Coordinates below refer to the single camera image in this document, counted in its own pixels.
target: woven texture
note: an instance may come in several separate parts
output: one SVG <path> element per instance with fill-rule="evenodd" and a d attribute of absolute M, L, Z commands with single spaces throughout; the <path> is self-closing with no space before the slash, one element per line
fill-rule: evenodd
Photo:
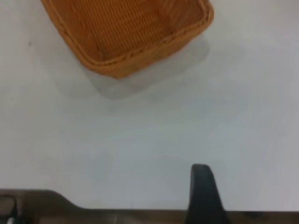
<path fill-rule="evenodd" d="M 42 0 L 87 68 L 125 77 L 165 58 L 214 18 L 208 0 Z"/>

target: basket rim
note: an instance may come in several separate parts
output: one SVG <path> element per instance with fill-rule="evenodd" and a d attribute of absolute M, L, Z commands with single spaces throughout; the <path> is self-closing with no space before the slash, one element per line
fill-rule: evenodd
<path fill-rule="evenodd" d="M 178 38 L 183 38 L 184 36 L 188 35 L 190 32 L 197 30 L 200 28 L 201 30 L 205 30 L 213 21 L 214 19 L 214 8 L 209 2 L 209 0 L 195 0 L 198 2 L 199 7 L 203 10 L 204 16 L 202 20 L 191 24 L 189 26 L 184 27 L 183 29 L 165 36 L 162 40 L 159 40 L 155 43 L 142 46 L 138 49 L 134 49 L 128 51 L 118 57 L 99 61 L 94 59 L 90 56 L 83 47 L 72 37 L 71 32 L 68 31 L 67 25 L 60 17 L 59 13 L 57 12 L 56 8 L 52 4 L 52 0 L 41 0 L 50 19 L 54 23 L 55 27 L 58 29 L 60 33 L 62 33 L 62 37 L 68 43 L 69 47 L 75 51 L 77 54 L 81 55 L 80 59 L 84 60 L 84 63 L 90 67 L 107 67 L 112 65 L 117 65 L 123 61 L 129 60 L 131 58 L 138 57 L 144 52 L 151 52 L 154 51 L 156 48 L 159 48 L 162 45 L 170 44 Z"/>

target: white surface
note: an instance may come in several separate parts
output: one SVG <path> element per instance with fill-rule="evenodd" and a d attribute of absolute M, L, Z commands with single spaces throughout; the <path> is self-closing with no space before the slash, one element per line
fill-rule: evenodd
<path fill-rule="evenodd" d="M 190 167 L 228 210 L 299 210 L 299 1 L 212 0 L 179 54 L 84 69 L 39 0 L 0 0 L 0 188 L 87 208 L 186 209 Z"/>

